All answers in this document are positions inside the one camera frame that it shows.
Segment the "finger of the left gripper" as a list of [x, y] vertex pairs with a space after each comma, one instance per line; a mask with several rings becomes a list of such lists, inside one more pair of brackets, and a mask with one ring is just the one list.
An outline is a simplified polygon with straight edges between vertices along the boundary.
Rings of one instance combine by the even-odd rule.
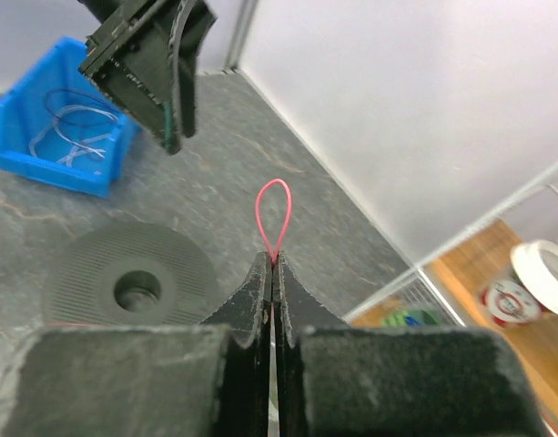
[[198, 55], [216, 21], [208, 3], [180, 1], [170, 30], [168, 61], [171, 69], [172, 121], [178, 138], [196, 134], [196, 80]]
[[168, 38], [153, 26], [128, 29], [113, 49], [107, 62], [107, 94], [168, 154], [177, 154], [180, 138], [172, 121]]

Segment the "grey filament spool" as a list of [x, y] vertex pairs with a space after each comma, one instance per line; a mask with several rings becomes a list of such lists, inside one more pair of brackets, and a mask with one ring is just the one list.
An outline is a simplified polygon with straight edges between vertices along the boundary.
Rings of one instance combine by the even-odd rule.
[[210, 313], [219, 286], [207, 254], [166, 226], [124, 222], [76, 239], [43, 293], [47, 324], [185, 325]]

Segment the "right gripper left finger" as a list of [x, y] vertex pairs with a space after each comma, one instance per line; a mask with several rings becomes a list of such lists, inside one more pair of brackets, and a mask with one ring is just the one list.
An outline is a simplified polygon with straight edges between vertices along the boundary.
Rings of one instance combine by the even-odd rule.
[[4, 436], [264, 436], [270, 257], [197, 325], [48, 327], [0, 381]]

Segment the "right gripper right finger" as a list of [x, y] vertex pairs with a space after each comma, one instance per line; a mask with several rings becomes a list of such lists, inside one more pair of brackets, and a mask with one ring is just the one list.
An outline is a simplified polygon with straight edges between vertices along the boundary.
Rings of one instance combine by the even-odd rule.
[[273, 267], [283, 436], [542, 436], [516, 353], [498, 333], [455, 326], [353, 328]]

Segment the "blue plastic bin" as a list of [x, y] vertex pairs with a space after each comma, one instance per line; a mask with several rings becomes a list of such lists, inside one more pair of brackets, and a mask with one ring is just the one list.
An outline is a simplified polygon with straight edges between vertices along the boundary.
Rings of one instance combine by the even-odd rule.
[[139, 127], [80, 74], [85, 57], [63, 37], [0, 97], [0, 169], [105, 198]]

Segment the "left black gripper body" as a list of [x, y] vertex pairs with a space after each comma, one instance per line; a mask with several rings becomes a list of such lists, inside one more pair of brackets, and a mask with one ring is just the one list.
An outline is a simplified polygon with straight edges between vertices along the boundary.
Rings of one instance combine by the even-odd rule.
[[99, 27], [79, 72], [128, 114], [171, 114], [177, 1], [83, 1]]

